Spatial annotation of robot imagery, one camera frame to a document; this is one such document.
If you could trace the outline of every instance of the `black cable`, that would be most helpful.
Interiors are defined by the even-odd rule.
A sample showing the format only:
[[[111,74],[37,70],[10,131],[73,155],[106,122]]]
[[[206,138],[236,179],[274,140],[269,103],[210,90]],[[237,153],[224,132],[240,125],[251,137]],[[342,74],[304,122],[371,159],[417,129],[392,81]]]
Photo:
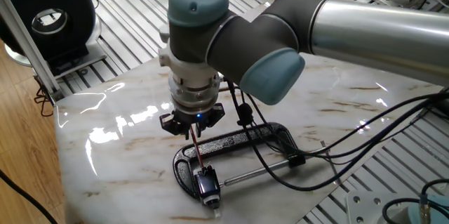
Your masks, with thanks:
[[[433,181],[428,182],[428,183],[425,184],[424,187],[422,188],[421,194],[422,194],[422,195],[425,195],[425,194],[426,194],[426,191],[427,191],[427,189],[429,189],[429,187],[431,187],[432,185],[439,184],[439,183],[449,183],[449,179],[444,178],[444,179],[437,179],[437,180],[433,180]]]
[[[231,92],[232,100],[234,102],[234,106],[235,106],[236,111],[237,111],[237,113],[239,114],[239,117],[240,117],[241,115],[240,115],[239,110],[238,110],[239,104],[237,103],[237,99],[236,99],[236,96],[235,96],[234,84],[228,80],[228,85],[229,85],[229,90]],[[386,127],[384,130],[380,131],[376,136],[374,136],[369,141],[367,141],[365,143],[365,146],[364,146],[365,149],[362,150],[362,152],[359,153],[356,157],[354,157],[351,160],[351,162],[348,165],[346,165],[340,172],[335,174],[332,178],[329,178],[328,180],[326,180],[326,181],[324,181],[324,182],[322,182],[322,183],[320,183],[318,185],[311,186],[311,187],[299,187],[299,186],[296,186],[296,185],[291,185],[290,183],[287,183],[286,181],[280,179],[276,174],[274,174],[273,171],[268,167],[268,165],[265,162],[265,160],[262,158],[262,155],[260,154],[259,150],[257,149],[257,146],[252,141],[252,138],[251,138],[251,136],[250,136],[246,126],[243,127],[243,130],[245,131],[246,136],[248,137],[249,141],[251,142],[251,145],[253,146],[253,149],[254,149],[254,152],[257,155],[257,158],[260,160],[260,162],[262,163],[263,167],[267,170],[267,172],[272,176],[272,178],[274,180],[276,180],[280,184],[285,185],[286,187],[289,187],[289,188],[294,189],[294,190],[298,190],[298,191],[312,191],[312,190],[317,190],[319,188],[327,186],[327,185],[333,183],[338,178],[340,178],[343,174],[348,172],[348,170],[350,168],[352,168],[358,161],[360,161],[360,159],[362,159],[363,156],[365,154],[367,154],[374,146],[376,146],[376,144],[378,144],[386,135],[388,135],[388,133],[390,133],[394,128],[396,128],[402,121],[407,119],[409,116],[411,116],[415,112],[421,110],[422,108],[427,107],[431,103],[434,103],[434,102],[442,100],[442,99],[449,98],[449,93],[438,93],[438,94],[433,94],[433,95],[424,95],[424,96],[421,96],[421,97],[413,98],[411,100],[416,101],[416,100],[426,99],[426,98],[427,98],[427,100],[425,100],[424,102],[420,103],[419,105],[414,106],[414,108],[412,108],[411,110],[407,111],[405,114],[400,116],[397,120],[395,120],[392,124],[388,125],[388,127]],[[413,102],[411,100],[405,101],[402,104],[404,104],[404,103],[408,104],[410,102]]]
[[[250,95],[247,95],[247,96],[250,98],[251,102],[252,102],[253,105],[255,106],[255,109],[256,109],[257,113],[259,114],[259,116],[261,117],[261,119],[263,120],[263,122],[264,122],[264,123],[267,123],[267,121],[265,120],[265,118],[263,118],[263,115],[262,115],[262,113],[260,112],[260,110],[259,110],[259,108],[257,107],[257,105],[255,105],[255,101],[254,101],[253,97],[251,97]],[[362,145],[356,147],[355,149],[350,150],[350,151],[345,152],[345,153],[342,153],[342,154],[330,155],[330,156],[323,156],[323,155],[319,155],[319,154],[321,154],[321,153],[323,153],[323,152],[329,151],[330,148],[335,147],[336,145],[340,144],[340,143],[343,142],[344,140],[348,139],[350,136],[354,135],[354,134],[355,134],[356,132],[358,132],[360,129],[363,129],[364,127],[366,127],[367,125],[373,123],[375,120],[379,119],[380,117],[383,117],[384,115],[386,115],[386,114],[388,114],[388,113],[390,113],[390,112],[392,112],[392,111],[394,111],[394,110],[397,110],[398,108],[400,108],[400,107],[402,107],[402,106],[404,106],[404,105],[407,105],[407,104],[409,104],[409,103],[413,103],[413,102],[418,101],[418,100],[424,100],[424,99],[430,100],[430,101],[431,101],[430,103],[435,103],[435,102],[437,102],[437,101],[444,100],[444,99],[447,99],[447,98],[449,98],[449,93],[435,93],[435,94],[429,94],[429,95],[418,96],[418,97],[416,97],[416,98],[411,98],[411,99],[409,99],[409,100],[406,100],[406,101],[404,101],[404,102],[402,102],[402,103],[399,103],[399,104],[397,104],[397,105],[395,105],[395,106],[389,108],[388,110],[385,110],[384,112],[378,114],[377,116],[375,116],[375,117],[373,117],[372,119],[370,119],[369,121],[367,121],[364,125],[361,125],[361,126],[357,127],[357,128],[354,129],[352,132],[348,133],[346,136],[342,137],[341,139],[337,140],[337,141],[334,142],[333,144],[331,144],[331,145],[329,145],[329,146],[323,148],[322,150],[320,150],[320,151],[318,151],[318,152],[315,152],[315,153],[308,153],[308,152],[305,152],[305,151],[302,151],[302,150],[298,150],[298,151],[300,151],[303,155],[309,155],[309,156],[312,156],[312,157],[319,157],[319,158],[338,158],[338,157],[345,157],[345,156],[347,156],[347,155],[353,154],[353,153],[355,153],[355,152],[357,152],[357,151],[363,149],[364,147],[368,146],[368,145],[370,144],[370,141],[367,141],[367,142],[365,142],[364,144],[362,144]]]
[[[41,106],[41,116],[42,117],[50,117],[53,115],[53,111],[50,114],[43,113],[45,103],[50,102],[50,100],[47,98],[47,95],[44,91],[45,87],[41,84],[41,82],[37,81],[37,83],[39,84],[39,90],[37,90],[36,97],[34,98],[34,102],[36,104],[42,103],[42,106]]]
[[[428,201],[434,203],[435,205],[441,207],[442,209],[445,209],[445,210],[449,211],[449,206],[444,206],[444,205],[436,203],[435,201],[430,200],[430,199],[428,199]]]
[[[381,140],[380,142],[383,143],[386,140],[389,140],[391,138],[393,138],[394,136],[397,136],[398,134],[404,132],[405,130],[407,130],[409,127],[413,126],[416,122],[418,122],[420,119],[424,118],[424,116],[426,116],[429,112],[431,112],[430,108],[427,108],[427,111],[424,112],[423,114],[419,114],[418,116],[416,116],[407,126],[404,126],[401,130],[393,133],[392,135],[384,138],[383,140]]]
[[[278,153],[283,153],[283,151],[281,149],[279,149],[277,146],[272,145],[271,143],[269,143],[267,140],[265,140],[265,137],[262,135],[261,130],[257,127],[257,124],[253,121],[251,122],[251,129],[255,132],[255,134],[258,136],[258,138],[260,138],[261,140],[264,141],[264,143],[273,151],[278,152]]]
[[[394,204],[404,203],[404,202],[410,202],[410,203],[419,203],[419,199],[412,199],[412,198],[402,198],[402,199],[395,199],[391,200],[390,202],[386,203],[384,207],[382,208],[382,217],[384,217],[385,221],[389,224],[399,224],[397,222],[394,222],[390,217],[388,217],[387,211],[388,208],[393,206]],[[433,201],[429,201],[429,206],[437,211],[439,211],[441,214],[443,214],[448,220],[449,220],[449,213],[442,209],[440,206],[435,204]]]
[[[5,181],[9,187],[13,188],[18,194],[22,195],[26,200],[28,200],[31,204],[33,204],[45,217],[47,217],[48,221],[51,224],[58,224],[54,217],[33,197],[31,197],[27,192],[22,190],[18,185],[16,185],[1,169],[0,169],[0,178]]]
[[[435,112],[435,111],[430,111],[433,115],[435,115],[435,116],[437,116],[438,118],[440,118],[440,119],[444,119],[444,120],[447,120],[447,121],[449,121],[449,117],[448,116],[445,116],[444,114],[440,114],[440,113],[438,113],[438,112]]]

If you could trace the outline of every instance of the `marble table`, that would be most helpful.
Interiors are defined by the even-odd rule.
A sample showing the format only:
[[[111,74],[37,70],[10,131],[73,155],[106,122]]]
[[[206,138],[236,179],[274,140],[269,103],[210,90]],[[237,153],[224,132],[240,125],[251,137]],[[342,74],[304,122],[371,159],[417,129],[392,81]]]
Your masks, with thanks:
[[[287,127],[303,150],[320,148],[321,140],[331,144],[405,99],[440,90],[378,70],[303,56],[307,66],[288,95],[275,106],[258,103],[267,120]],[[222,217],[215,219],[213,212],[182,191],[173,175],[175,153],[191,141],[161,129],[159,116],[173,109],[167,77],[168,69],[150,60],[56,103],[67,223],[296,223],[337,187],[296,192],[269,175],[260,176],[224,187]],[[229,92],[220,93],[218,101],[226,115],[201,139],[240,129]],[[409,108],[359,131],[332,152],[360,145]],[[261,151],[269,164],[282,159],[266,147]],[[205,162],[214,165],[220,182],[261,167],[250,148]],[[302,186],[333,175],[330,165],[317,159],[276,173]]]

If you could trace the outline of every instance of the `metal bracket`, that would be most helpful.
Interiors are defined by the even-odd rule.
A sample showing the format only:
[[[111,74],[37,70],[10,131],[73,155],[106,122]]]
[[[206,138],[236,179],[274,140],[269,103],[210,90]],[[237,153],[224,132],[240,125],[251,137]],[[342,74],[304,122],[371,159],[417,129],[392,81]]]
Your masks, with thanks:
[[[346,201],[349,224],[387,224],[382,217],[382,208],[391,200],[404,197],[416,197],[416,195],[362,191],[348,192]],[[388,209],[388,216],[398,223],[410,224],[407,216],[407,206],[408,204],[406,203],[391,206]]]
[[[33,66],[37,75],[39,75],[42,84],[48,92],[53,95],[60,91],[59,84],[55,77],[51,74],[50,68],[46,61],[42,58],[41,52],[38,50],[33,39],[29,35],[27,28],[22,22],[19,14],[15,10],[11,0],[0,0],[0,16],[4,19],[6,25],[13,33],[13,36],[19,43],[29,62]]]

